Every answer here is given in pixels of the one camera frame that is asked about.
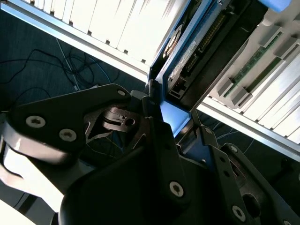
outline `floor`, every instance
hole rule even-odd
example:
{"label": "floor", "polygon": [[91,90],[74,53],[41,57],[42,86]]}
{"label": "floor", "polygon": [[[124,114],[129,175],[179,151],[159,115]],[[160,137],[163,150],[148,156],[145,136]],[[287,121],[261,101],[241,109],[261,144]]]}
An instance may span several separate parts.
{"label": "floor", "polygon": [[[37,61],[28,61],[24,70],[10,81],[10,79],[24,67],[25,60],[33,49],[47,52],[58,57],[60,60],[63,60],[63,55],[54,37],[2,11],[0,11],[0,27],[0,111],[9,110],[11,107],[19,104],[48,98],[46,92],[48,92],[51,97],[54,97],[75,91],[74,86],[64,75],[62,68]],[[74,55],[77,55],[81,59],[83,58],[81,51],[74,49],[67,43],[60,43],[66,55],[72,50]],[[16,59],[21,59],[22,61],[3,63],[6,60]],[[58,60],[54,57],[49,57],[39,52],[34,52],[30,59],[43,60],[59,65]],[[78,60],[74,62],[76,67],[82,65]],[[115,83],[123,86],[128,91],[143,90],[145,85],[143,82],[103,62],[101,62],[100,65],[108,74],[110,80],[117,78]],[[91,69],[95,74],[93,85],[104,85],[108,83],[108,79],[97,65],[93,65]],[[91,72],[88,69],[82,71],[81,75],[88,81],[92,79]],[[201,121],[206,126],[209,126],[211,129],[214,128],[216,137],[234,132],[230,127],[218,123],[218,121],[208,115],[201,112],[199,112],[199,115]],[[290,204],[293,210],[300,215],[300,182],[298,177],[300,166],[298,163],[287,159],[291,161],[290,165],[292,171],[275,182],[273,178],[282,170],[281,164],[286,160],[285,156],[257,141],[253,141],[250,137],[239,132],[223,136],[219,139],[219,143],[221,145],[224,143],[233,143],[242,151],[247,150],[245,155],[249,160],[268,181],[274,182],[273,187]],[[107,160],[106,157],[102,156],[101,159],[103,161]],[[2,183],[0,190],[0,199],[10,205],[14,205],[22,195],[22,192],[12,190]],[[35,204],[26,216],[37,224],[49,224],[52,211],[39,199],[38,205]]]}

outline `green circuit board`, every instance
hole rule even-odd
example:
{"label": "green circuit board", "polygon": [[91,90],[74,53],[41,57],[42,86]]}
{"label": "green circuit board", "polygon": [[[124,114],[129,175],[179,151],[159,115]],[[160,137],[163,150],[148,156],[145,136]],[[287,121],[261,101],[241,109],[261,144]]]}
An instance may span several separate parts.
{"label": "green circuit board", "polygon": [[224,94],[227,97],[232,90],[239,84],[239,82],[249,73],[249,71],[258,63],[258,61],[264,56],[264,54],[276,43],[278,38],[281,36],[282,32],[279,32],[274,39],[266,47],[259,47],[259,49],[254,53],[254,55],[249,59],[249,61],[244,65],[244,67],[237,73],[237,75],[232,79],[233,86]]}

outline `bolt head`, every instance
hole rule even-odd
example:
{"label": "bolt head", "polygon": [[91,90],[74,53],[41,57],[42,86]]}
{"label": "bolt head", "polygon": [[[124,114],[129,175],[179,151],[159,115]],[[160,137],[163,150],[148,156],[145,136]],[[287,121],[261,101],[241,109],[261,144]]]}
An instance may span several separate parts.
{"label": "bolt head", "polygon": [[284,223],[284,225],[291,225],[291,223],[286,220],[284,220],[283,223]]}
{"label": "bolt head", "polygon": [[240,209],[240,207],[234,205],[232,207],[232,212],[235,215],[235,217],[237,219],[239,219],[241,222],[245,222],[246,221],[246,216],[245,216],[244,212]]}
{"label": "bolt head", "polygon": [[207,132],[207,133],[209,133],[210,135],[212,134],[212,131],[209,129],[209,128],[205,128],[205,131]]}
{"label": "bolt head", "polygon": [[42,128],[46,121],[40,116],[29,116],[26,118],[26,124],[31,128]]}
{"label": "bolt head", "polygon": [[73,142],[77,138],[77,134],[71,129],[62,129],[59,135],[60,138],[66,142]]}
{"label": "bolt head", "polygon": [[122,90],[118,90],[118,94],[119,94],[119,95],[122,95],[122,96],[125,96],[125,95],[126,95],[126,93],[123,92]]}
{"label": "bolt head", "polygon": [[177,197],[180,198],[183,196],[183,194],[184,194],[183,188],[178,182],[176,182],[176,181],[170,182],[169,187],[170,187],[170,191]]}
{"label": "bolt head", "polygon": [[238,152],[238,150],[234,146],[230,146],[231,150],[234,151],[235,153]]}

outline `metal frame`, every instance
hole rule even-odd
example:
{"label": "metal frame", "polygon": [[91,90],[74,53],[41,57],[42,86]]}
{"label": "metal frame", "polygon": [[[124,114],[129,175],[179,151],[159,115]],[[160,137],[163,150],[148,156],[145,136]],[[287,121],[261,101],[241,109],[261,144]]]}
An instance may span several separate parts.
{"label": "metal frame", "polygon": [[73,28],[27,2],[9,0],[1,2],[0,7],[3,11],[30,25],[130,74],[138,80],[147,82],[147,74],[149,73],[148,65],[96,40],[92,36]]}
{"label": "metal frame", "polygon": [[300,162],[299,145],[267,128],[264,128],[258,123],[233,111],[227,106],[216,102],[210,97],[205,98],[205,100],[198,106],[197,109],[275,149],[276,151]]}

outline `blue plastic part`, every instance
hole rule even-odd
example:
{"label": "blue plastic part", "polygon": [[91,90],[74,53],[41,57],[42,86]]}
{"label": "blue plastic part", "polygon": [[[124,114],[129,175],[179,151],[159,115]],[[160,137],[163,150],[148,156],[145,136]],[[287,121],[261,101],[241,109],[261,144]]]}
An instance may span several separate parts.
{"label": "blue plastic part", "polygon": [[186,112],[167,101],[163,101],[160,104],[160,109],[164,122],[170,124],[174,137],[184,128],[191,118],[189,112]]}
{"label": "blue plastic part", "polygon": [[259,0],[262,4],[273,9],[273,11],[280,13],[286,9],[292,0]]}
{"label": "blue plastic part", "polygon": [[174,68],[174,64],[176,63],[176,59],[182,53],[182,50],[186,43],[188,42],[189,38],[195,31],[198,23],[205,15],[207,9],[209,8],[211,2],[213,0],[203,0],[199,8],[197,9],[195,15],[193,16],[191,22],[187,26],[185,32],[183,33],[181,39],[179,40],[178,44],[176,45],[173,53],[165,63],[165,66],[162,68],[160,73],[158,74],[156,80],[162,85],[162,96],[161,96],[161,112],[163,115],[164,122],[170,124],[173,135],[176,136],[188,123],[191,118],[189,112],[180,109],[178,106],[173,105],[166,101],[165,94],[167,89],[167,79],[170,74],[170,71]]}

